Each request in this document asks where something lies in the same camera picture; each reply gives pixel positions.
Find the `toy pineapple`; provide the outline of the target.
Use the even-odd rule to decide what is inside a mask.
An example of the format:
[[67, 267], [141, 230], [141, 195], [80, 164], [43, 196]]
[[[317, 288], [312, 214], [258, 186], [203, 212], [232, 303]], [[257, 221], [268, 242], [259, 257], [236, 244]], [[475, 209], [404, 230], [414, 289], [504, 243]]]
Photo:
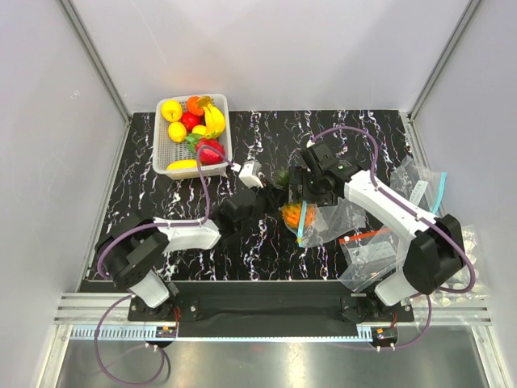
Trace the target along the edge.
[[[289, 173], [287, 169], [277, 172], [275, 184], [277, 187], [288, 191]], [[291, 200], [288, 200], [287, 204], [280, 208], [285, 225], [292, 232], [301, 230], [301, 233], [316, 221], [316, 210], [317, 207], [315, 205], [307, 205], [304, 202], [292, 202]]]

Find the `teal zipper clear bag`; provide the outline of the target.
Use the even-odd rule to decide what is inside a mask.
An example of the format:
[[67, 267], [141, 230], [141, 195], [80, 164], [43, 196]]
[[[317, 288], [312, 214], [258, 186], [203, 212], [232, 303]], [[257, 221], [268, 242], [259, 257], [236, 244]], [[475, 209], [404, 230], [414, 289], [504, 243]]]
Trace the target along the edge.
[[316, 207], [316, 221], [313, 225], [303, 233], [301, 230], [293, 232], [299, 247], [316, 247], [335, 240], [351, 230], [366, 226], [365, 210], [347, 199], [338, 198], [338, 204], [335, 206]]

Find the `yellow toy mango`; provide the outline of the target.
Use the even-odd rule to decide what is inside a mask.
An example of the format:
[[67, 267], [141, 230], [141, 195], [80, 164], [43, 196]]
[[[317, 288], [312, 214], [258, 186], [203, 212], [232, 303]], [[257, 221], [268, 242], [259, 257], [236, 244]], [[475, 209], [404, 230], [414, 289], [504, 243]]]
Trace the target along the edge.
[[168, 167], [168, 171], [172, 170], [181, 170], [181, 169], [188, 169], [188, 168], [197, 168], [198, 162], [195, 159], [184, 159], [184, 160], [178, 160], [173, 163], [171, 163]]

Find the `red toy apple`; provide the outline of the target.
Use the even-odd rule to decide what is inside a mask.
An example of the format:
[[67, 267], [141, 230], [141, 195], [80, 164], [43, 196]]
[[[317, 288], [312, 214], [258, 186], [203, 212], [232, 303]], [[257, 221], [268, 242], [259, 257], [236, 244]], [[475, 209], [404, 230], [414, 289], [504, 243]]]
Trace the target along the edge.
[[202, 118], [200, 116], [196, 116], [190, 112], [184, 112], [180, 119], [180, 122], [184, 125], [186, 130], [190, 133], [195, 126], [202, 124]]

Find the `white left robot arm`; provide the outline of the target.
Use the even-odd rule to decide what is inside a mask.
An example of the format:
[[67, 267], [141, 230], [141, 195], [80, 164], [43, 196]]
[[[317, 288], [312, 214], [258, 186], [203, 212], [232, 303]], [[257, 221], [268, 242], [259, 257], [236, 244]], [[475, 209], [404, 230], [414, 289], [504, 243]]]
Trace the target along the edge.
[[162, 220], [134, 214], [98, 241], [97, 271], [116, 288], [139, 297], [154, 318], [167, 319], [174, 312], [173, 292], [153, 269], [159, 257], [170, 251], [228, 246], [246, 223], [277, 212], [287, 199], [285, 190], [268, 184], [224, 199], [206, 219]]

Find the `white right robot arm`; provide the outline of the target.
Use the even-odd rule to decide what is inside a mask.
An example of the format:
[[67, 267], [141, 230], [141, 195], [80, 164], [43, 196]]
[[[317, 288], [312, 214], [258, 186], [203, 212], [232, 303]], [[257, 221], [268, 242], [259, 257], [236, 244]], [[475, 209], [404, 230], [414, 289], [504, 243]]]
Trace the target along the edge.
[[378, 283], [367, 300], [367, 311], [385, 320], [396, 304], [417, 293], [430, 295], [469, 266], [459, 221], [437, 217], [411, 204], [376, 179], [373, 169], [354, 158], [337, 158], [319, 141], [301, 151], [305, 164], [288, 170], [288, 193], [295, 202], [321, 207], [340, 200], [358, 205], [408, 245], [402, 267]]

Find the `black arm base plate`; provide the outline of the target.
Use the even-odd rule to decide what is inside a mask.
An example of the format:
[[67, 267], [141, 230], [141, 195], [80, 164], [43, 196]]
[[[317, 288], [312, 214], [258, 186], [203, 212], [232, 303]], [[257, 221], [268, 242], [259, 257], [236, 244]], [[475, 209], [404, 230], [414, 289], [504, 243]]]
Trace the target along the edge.
[[412, 323], [411, 307], [383, 307], [337, 280], [179, 281], [178, 293], [158, 308], [131, 301], [133, 322], [179, 325], [186, 338], [345, 337], [371, 323]]

